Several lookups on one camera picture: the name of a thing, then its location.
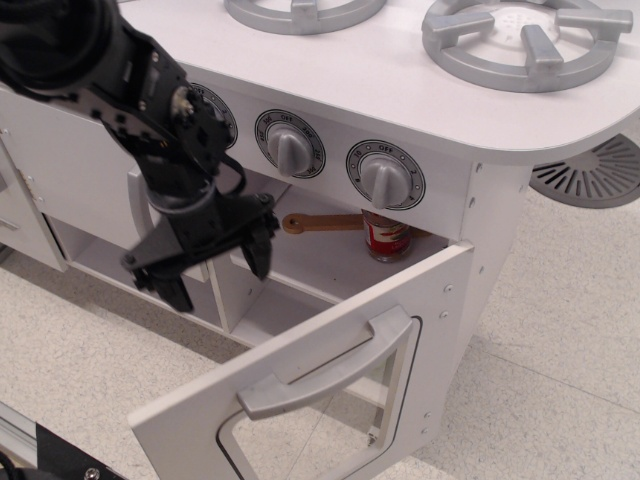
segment open oven door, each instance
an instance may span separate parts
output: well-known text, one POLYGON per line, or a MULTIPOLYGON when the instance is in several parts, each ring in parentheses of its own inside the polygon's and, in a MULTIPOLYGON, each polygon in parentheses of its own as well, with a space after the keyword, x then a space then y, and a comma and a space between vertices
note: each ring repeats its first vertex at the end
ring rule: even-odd
MULTIPOLYGON (((471 245, 452 245, 132 413, 130 424, 160 478, 370 479, 422 446, 437 431, 451 381, 472 257, 471 245), (243 442, 251 425, 238 434, 242 422, 282 419, 309 405, 322 419, 338 397, 361 402, 348 407, 356 416, 371 412, 368 427, 355 427, 368 437, 362 448, 325 433, 320 443, 346 458, 310 462, 306 475, 293 474, 293 464, 279 475, 264 473, 251 459, 257 437, 250 433, 243 442)), ((284 443, 295 443, 286 430, 304 423, 284 422, 291 437, 284 443)), ((320 420, 311 423, 303 447, 321 428, 320 420)), ((261 431, 271 438, 257 457, 274 460, 278 439, 270 427, 261 431)), ((296 453, 293 462, 306 455, 296 453)))

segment gray knob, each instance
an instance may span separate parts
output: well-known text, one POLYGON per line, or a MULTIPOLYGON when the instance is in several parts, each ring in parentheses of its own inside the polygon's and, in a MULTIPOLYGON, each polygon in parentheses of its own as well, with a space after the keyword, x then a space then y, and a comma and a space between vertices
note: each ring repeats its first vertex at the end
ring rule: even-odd
POLYGON ((267 149, 283 177, 302 173, 313 166, 311 143, 292 127, 276 125, 269 129, 267 149))
POLYGON ((371 203, 378 209, 398 205, 411 193, 411 174, 399 161, 386 155, 362 160, 360 178, 371 203))

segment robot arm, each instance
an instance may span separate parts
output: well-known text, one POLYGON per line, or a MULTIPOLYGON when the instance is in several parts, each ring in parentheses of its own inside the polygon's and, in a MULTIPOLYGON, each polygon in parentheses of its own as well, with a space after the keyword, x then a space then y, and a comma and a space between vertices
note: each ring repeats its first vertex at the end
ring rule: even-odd
POLYGON ((266 194, 241 196, 244 171, 229 132, 184 70, 119 14, 115 0, 0 0, 0 81, 16 93, 101 121, 140 167, 156 228, 124 255, 139 289, 178 311, 193 306, 180 274, 241 246, 269 272, 278 221, 266 194), (221 193, 220 164, 240 176, 221 193))

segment gray vent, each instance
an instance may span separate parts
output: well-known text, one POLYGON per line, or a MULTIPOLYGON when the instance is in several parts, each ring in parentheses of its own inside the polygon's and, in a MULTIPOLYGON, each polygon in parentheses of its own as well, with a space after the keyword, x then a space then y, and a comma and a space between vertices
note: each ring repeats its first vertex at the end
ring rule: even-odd
POLYGON ((593 150, 533 169, 531 187, 583 208, 619 207, 640 198, 640 148, 617 135, 593 150))

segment can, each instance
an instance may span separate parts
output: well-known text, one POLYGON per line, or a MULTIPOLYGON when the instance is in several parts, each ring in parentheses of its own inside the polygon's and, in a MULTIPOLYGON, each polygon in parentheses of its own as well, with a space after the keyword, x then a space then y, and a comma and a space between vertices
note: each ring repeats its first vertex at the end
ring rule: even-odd
POLYGON ((411 247, 411 229, 405 223, 362 211, 369 255, 380 262, 400 260, 411 247))

